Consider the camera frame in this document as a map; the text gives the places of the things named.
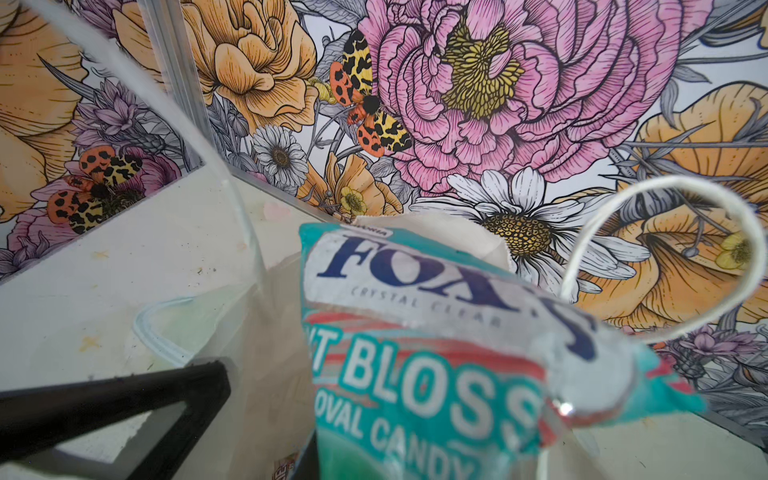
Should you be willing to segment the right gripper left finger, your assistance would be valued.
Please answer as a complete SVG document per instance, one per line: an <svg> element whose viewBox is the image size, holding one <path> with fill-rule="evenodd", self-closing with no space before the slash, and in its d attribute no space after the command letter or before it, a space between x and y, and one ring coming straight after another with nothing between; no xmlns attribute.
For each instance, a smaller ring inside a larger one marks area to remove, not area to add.
<svg viewBox="0 0 768 480"><path fill-rule="evenodd" d="M181 404L129 479L170 479L231 394L223 362L1 393L1 461L20 461L136 415Z"/></svg>

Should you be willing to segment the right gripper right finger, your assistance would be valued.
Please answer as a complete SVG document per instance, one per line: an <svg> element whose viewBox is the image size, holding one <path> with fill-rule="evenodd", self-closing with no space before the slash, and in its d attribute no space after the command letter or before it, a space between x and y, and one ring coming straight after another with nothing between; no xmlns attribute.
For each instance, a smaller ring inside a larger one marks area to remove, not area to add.
<svg viewBox="0 0 768 480"><path fill-rule="evenodd" d="M319 479L320 466L317 447L317 435L313 434L295 462L294 470L292 473L292 480Z"/></svg>

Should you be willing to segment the teal Fox's candy packet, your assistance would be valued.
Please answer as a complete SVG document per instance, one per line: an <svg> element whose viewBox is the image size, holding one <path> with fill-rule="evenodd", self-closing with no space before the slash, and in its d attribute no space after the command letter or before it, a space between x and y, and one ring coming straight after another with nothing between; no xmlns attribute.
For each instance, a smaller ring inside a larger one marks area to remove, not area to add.
<svg viewBox="0 0 768 480"><path fill-rule="evenodd" d="M299 230L323 479L511 479L573 428L700 413L647 346L404 229Z"/></svg>

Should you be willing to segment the white paper bag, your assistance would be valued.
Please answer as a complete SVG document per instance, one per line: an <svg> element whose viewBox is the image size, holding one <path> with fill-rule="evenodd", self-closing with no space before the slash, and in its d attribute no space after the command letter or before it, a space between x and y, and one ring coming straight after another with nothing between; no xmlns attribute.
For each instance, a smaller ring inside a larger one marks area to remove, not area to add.
<svg viewBox="0 0 768 480"><path fill-rule="evenodd" d="M176 479L285 475L315 434L299 230L404 229L628 336L702 397L576 470L763 479L763 1L1 5L1 386L220 360Z"/></svg>

